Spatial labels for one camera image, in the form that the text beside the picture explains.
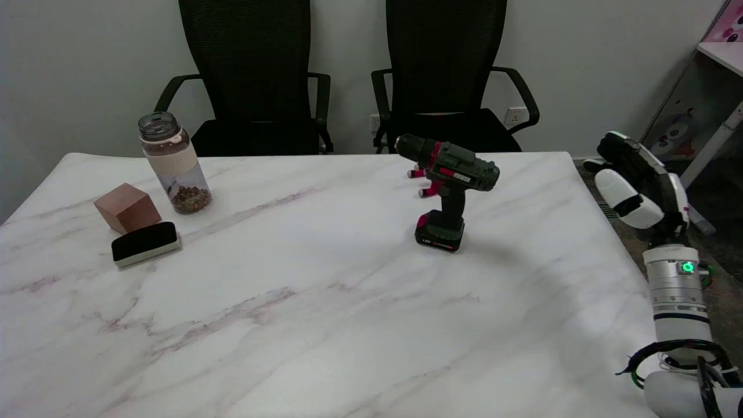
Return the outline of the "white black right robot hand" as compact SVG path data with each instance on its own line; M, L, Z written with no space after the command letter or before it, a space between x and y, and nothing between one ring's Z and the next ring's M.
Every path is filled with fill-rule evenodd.
M648 248L689 246L690 205L679 175L620 132L607 132L597 151L602 161L587 159L583 167L621 222L634 228Z

